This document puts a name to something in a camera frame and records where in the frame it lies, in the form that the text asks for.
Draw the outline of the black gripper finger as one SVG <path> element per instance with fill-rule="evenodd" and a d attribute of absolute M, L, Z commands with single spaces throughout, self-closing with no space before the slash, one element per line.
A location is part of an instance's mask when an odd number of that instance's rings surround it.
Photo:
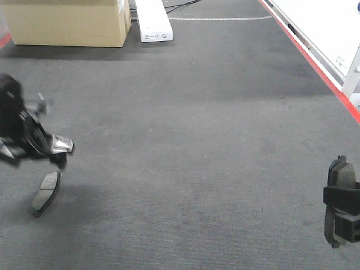
<path fill-rule="evenodd" d="M 326 186 L 323 188 L 323 203 L 329 211 L 359 215 L 359 182 L 354 188 Z"/>
<path fill-rule="evenodd" d="M 335 235 L 348 242 L 359 242 L 359 215 L 335 214 Z"/>

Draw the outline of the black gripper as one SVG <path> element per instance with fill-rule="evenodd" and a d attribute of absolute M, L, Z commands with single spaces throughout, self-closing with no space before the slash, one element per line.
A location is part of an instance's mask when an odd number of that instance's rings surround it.
<path fill-rule="evenodd" d="M 19 166 L 23 159 L 48 159 L 59 170 L 66 168 L 66 154 L 73 153 L 74 143 L 44 130 L 38 117 L 46 113 L 46 108 L 41 95 L 28 105 L 21 83 L 9 74 L 1 74 L 1 161 Z"/>

